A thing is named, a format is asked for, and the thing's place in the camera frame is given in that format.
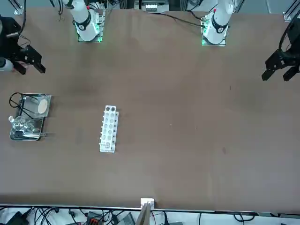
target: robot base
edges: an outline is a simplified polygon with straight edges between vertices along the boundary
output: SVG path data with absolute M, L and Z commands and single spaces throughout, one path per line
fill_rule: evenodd
M 201 25 L 208 26 L 209 24 L 209 15 L 206 15 L 201 19 Z M 212 44 L 209 42 L 206 37 L 204 36 L 204 33 L 206 32 L 206 28 L 201 27 L 201 44 L 202 46 L 207 46 L 207 45 L 214 45 L 214 46 L 226 46 L 226 36 L 227 36 L 227 31 L 228 27 L 226 28 L 225 34 L 224 34 L 224 39 L 221 43 L 219 44 Z
M 104 7 L 104 4 L 100 4 L 99 7 L 100 7 L 100 10 L 102 11 L 102 15 L 96 13 L 96 15 L 99 15 L 99 17 L 96 18 L 96 23 L 95 23 L 96 30 L 99 31 L 99 34 L 97 34 L 93 40 L 89 41 L 89 42 L 93 42 L 93 43 L 100 43 L 103 40 L 103 31 L 104 31 L 104 22 L 105 22 L 105 7 Z M 77 34 L 77 36 L 78 36 L 78 42 L 86 42 L 80 37 L 79 34 Z

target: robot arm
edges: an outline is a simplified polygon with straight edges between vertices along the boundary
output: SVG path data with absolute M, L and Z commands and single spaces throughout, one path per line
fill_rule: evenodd
M 84 0 L 63 0 L 74 19 L 77 33 L 84 41 L 92 41 L 100 33 L 97 29 L 99 14 L 94 10 L 88 10 Z
M 218 0 L 216 10 L 208 15 L 209 24 L 203 35 L 208 42 L 217 45 L 223 41 L 233 10 L 233 0 Z
M 300 11 L 295 15 L 292 21 L 284 31 L 278 49 L 266 60 L 266 70 L 262 74 L 262 80 L 268 80 L 276 70 L 283 69 L 291 66 L 291 68 L 283 75 L 285 81 L 289 81 L 293 76 L 299 73 L 300 66 L 300 19 L 297 16 Z M 283 52 L 282 43 L 285 36 L 288 36 L 291 47 Z
M 46 68 L 41 64 L 42 56 L 30 45 L 22 48 L 18 45 L 21 26 L 10 17 L 0 16 L 0 57 L 2 60 L 2 69 L 8 67 L 17 70 L 20 74 L 26 73 L 26 68 L 20 62 L 33 65 L 40 73 L 44 73 Z

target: brown table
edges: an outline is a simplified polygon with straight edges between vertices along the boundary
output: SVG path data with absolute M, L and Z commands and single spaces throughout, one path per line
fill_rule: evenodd
M 69 13 L 27 14 L 46 74 L 0 75 L 1 203 L 300 213 L 300 77 L 261 80 L 282 15 L 233 15 L 227 47 L 202 47 L 199 28 L 162 15 L 114 10 L 87 44 Z M 15 91 L 54 96 L 48 137 L 9 139 Z M 99 153 L 105 105 L 120 112 L 115 154 Z

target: floor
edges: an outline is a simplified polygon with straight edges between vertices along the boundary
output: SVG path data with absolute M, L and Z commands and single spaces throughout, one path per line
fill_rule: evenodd
M 17 212 L 20 211 L 21 213 L 24 213 L 28 210 L 28 208 L 7 208 L 2 211 L 0 211 L 0 223 L 7 223 L 9 219 Z M 81 213 L 79 210 L 72 210 L 75 213 L 74 220 L 78 223 L 81 222 L 81 224 L 84 224 L 86 222 L 86 217 L 83 213 L 89 212 L 89 210 L 82 210 L 83 213 Z M 92 210 L 95 213 L 102 214 L 102 211 L 100 210 Z M 118 216 L 118 220 L 121 221 L 129 212 L 125 211 L 122 212 Z M 132 211 L 132 216 L 134 220 L 136 221 L 139 215 L 139 212 Z M 35 210 L 33 210 L 29 216 L 27 217 L 27 220 L 29 221 L 30 225 L 35 224 L 34 223 L 34 215 Z M 155 211 L 153 212 L 153 215 L 155 217 L 155 221 L 153 219 L 153 216 L 150 218 L 150 225 L 160 225 L 164 224 L 164 213 Z M 197 225 L 199 224 L 199 213 L 183 213 L 183 212 L 168 212 L 167 217 L 170 225 L 172 223 L 176 223 L 174 225 Z M 37 225 L 41 223 L 42 217 L 36 222 Z M 69 215 L 68 209 L 60 209 L 58 213 L 55 213 L 52 211 L 52 213 L 49 214 L 47 217 L 48 221 L 51 225 L 68 225 L 74 223 L 73 219 Z M 110 221 L 110 218 L 108 218 L 108 215 L 105 217 L 105 220 Z M 220 214 L 202 214 L 201 215 L 201 225 L 242 225 L 241 222 L 238 222 L 234 219 L 233 215 L 220 215 Z M 245 222 L 246 225 L 299 225 L 300 224 L 300 218 L 294 219 L 294 218 L 277 218 L 277 217 L 255 217 L 250 222 Z

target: black cable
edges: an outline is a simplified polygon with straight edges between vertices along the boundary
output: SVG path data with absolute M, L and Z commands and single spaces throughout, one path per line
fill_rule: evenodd
M 26 4 L 26 0 L 23 0 L 23 3 L 24 3 L 24 16 L 23 16 L 23 24 L 22 24 L 22 27 L 19 31 L 19 35 L 23 32 L 24 30 L 24 27 L 25 27 L 25 24 L 26 24 L 26 13 L 27 13 L 27 4 Z
M 192 14 L 193 17 L 195 17 L 195 18 L 198 19 L 198 20 L 201 20 L 201 18 L 198 17 L 198 16 L 196 16 L 192 11 L 189 11 L 189 12 Z
M 205 28 L 204 25 L 200 25 L 200 24 L 197 24 L 197 23 L 193 23 L 193 22 L 190 22 L 190 21 L 186 21 L 186 20 L 177 18 L 177 17 L 172 16 L 172 15 L 168 15 L 168 14 L 164 14 L 164 13 L 156 13 L 156 14 L 158 14 L 158 15 L 166 15 L 166 16 L 168 16 L 168 17 L 170 17 L 170 18 L 175 19 L 175 20 L 179 20 L 179 21 L 182 21 L 182 22 L 184 22 L 184 23 L 188 23 L 188 24 L 190 24 L 190 25 L 194 25 L 194 26 L 197 26 L 197 27 L 203 27 L 203 28 Z
M 53 0 L 49 0 L 49 1 L 50 1 L 51 5 L 52 5 L 53 8 L 54 8 L 54 7 L 55 7 L 55 4 L 54 4 Z
M 233 215 L 233 217 L 235 218 L 235 220 L 239 221 L 240 223 L 243 223 L 243 225 L 245 224 L 245 222 L 252 221 L 255 218 L 255 216 L 252 216 L 252 218 L 250 218 L 250 219 L 244 219 L 244 217 L 242 216 L 242 214 L 239 214 L 239 216 L 240 216 L 241 219 L 237 219 L 236 215 L 235 214 Z
M 37 215 L 37 211 L 35 212 L 35 214 L 34 214 L 34 225 L 36 225 L 36 223 L 37 223 L 37 221 L 41 218 L 41 216 L 43 215 L 43 214 L 41 214 L 41 215 L 39 215 L 39 217 L 36 219 L 36 215 Z
M 165 215 L 165 222 L 164 225 L 170 225 L 169 221 L 168 221 L 168 217 L 167 217 L 167 213 L 164 211 L 164 215 Z
M 23 39 L 25 39 L 25 40 L 27 40 L 27 42 L 25 42 L 24 44 L 21 44 L 20 46 L 23 46 L 25 44 L 28 44 L 28 45 L 31 44 L 31 41 L 28 38 L 26 38 L 25 36 L 23 36 L 22 34 L 20 34 L 20 37 L 23 38 Z
M 69 214 L 70 214 L 70 216 L 72 217 L 74 223 L 77 224 L 77 222 L 76 222 L 75 219 L 74 219 L 75 213 L 74 213 L 73 211 L 71 211 L 71 209 L 69 209 Z
M 39 210 L 39 212 L 42 211 L 41 213 L 42 213 L 42 215 L 44 216 L 43 219 L 42 219 L 42 221 L 41 221 L 41 225 L 43 225 L 45 219 L 46 219 L 46 223 L 47 223 L 48 225 L 51 225 L 51 223 L 50 223 L 49 220 L 47 219 L 47 215 L 48 215 L 48 213 L 49 213 L 51 210 L 48 210 L 47 213 L 45 213 L 45 211 L 44 211 L 43 209 L 38 209 L 38 210 Z
M 200 225 L 201 215 L 202 215 L 202 213 L 199 214 L 199 225 Z
M 213 8 L 211 8 L 211 9 L 209 10 L 209 12 L 211 12 L 217 5 L 218 5 L 218 4 L 216 4 Z
M 38 209 L 37 209 L 36 212 L 34 213 L 34 225 L 36 225 L 37 212 L 38 212 Z
M 242 220 L 237 219 L 236 216 L 235 216 L 235 214 L 233 215 L 233 217 L 235 218 L 235 220 L 237 220 L 237 221 L 243 223 L 243 225 L 245 225 L 245 221 L 244 221 L 244 218 L 243 218 L 242 214 L 239 214 L 239 216 L 241 217 Z
M 187 10 L 187 11 L 193 11 L 196 7 L 200 6 L 203 1 L 204 0 L 200 0 L 200 2 L 198 4 L 196 4 L 192 9 Z
M 80 212 L 85 216 L 85 217 L 88 217 L 88 213 L 87 212 L 83 212 L 81 209 L 79 209 Z
M 300 10 L 295 14 L 295 16 L 293 17 L 293 19 L 289 23 L 289 25 L 287 25 L 287 27 L 286 27 L 285 31 L 283 32 L 283 35 L 281 36 L 281 39 L 279 41 L 279 46 L 278 46 L 279 53 L 281 53 L 283 56 L 285 56 L 287 58 L 292 58 L 292 59 L 299 59 L 300 58 L 300 54 L 290 54 L 288 52 L 283 52 L 282 51 L 282 44 L 283 44 L 283 41 L 285 40 L 285 36 L 286 36 L 288 30 L 294 24 L 294 21 L 297 19 L 297 17 L 299 15 L 300 15 Z

